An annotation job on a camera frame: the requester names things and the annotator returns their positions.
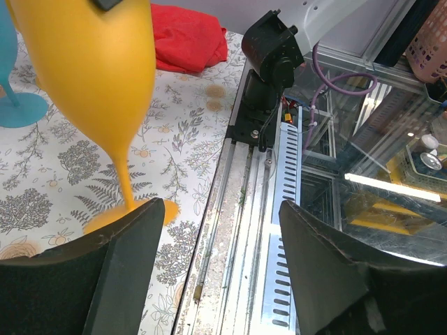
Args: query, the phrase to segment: pink basket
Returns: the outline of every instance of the pink basket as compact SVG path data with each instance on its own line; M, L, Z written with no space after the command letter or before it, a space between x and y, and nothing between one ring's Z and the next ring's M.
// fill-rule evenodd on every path
M406 49L414 75L436 82L447 74L447 0L441 0Z

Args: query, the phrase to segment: blue wine glass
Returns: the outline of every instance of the blue wine glass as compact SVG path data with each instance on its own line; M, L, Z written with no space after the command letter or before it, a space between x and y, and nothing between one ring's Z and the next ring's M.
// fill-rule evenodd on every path
M42 119L48 110L44 98L33 93L14 93L9 75L17 59L17 34L6 2L0 0L0 85L6 96L0 99L0 126L19 128Z

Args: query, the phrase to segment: black bracket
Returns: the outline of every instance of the black bracket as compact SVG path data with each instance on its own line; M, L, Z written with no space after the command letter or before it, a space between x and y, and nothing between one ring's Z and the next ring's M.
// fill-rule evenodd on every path
M287 28L278 14L279 10L269 11L242 39L242 51L253 70L247 75L231 137L249 145L258 146L264 123L276 112L278 95L293 86L293 70L304 62L295 39L297 28ZM273 148L276 128L273 117L263 134L267 148Z
M101 10L108 12L123 0L92 0L92 2Z

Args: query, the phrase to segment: red cloth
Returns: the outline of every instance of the red cloth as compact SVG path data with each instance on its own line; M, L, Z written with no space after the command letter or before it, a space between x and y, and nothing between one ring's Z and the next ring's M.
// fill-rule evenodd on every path
M176 6L151 8L157 68L198 73L226 61L226 29L216 17Z

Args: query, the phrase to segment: perforated metal strip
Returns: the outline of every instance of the perforated metal strip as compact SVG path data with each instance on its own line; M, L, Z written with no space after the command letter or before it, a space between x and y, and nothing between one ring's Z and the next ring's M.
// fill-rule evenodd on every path
M279 229L279 208L284 200L293 200L298 204L300 203L301 117L299 119L298 128L290 124L281 124L271 222L273 227L269 236L268 263L265 273L261 315L261 323L289 329L291 334L297 334L298 323L281 230Z

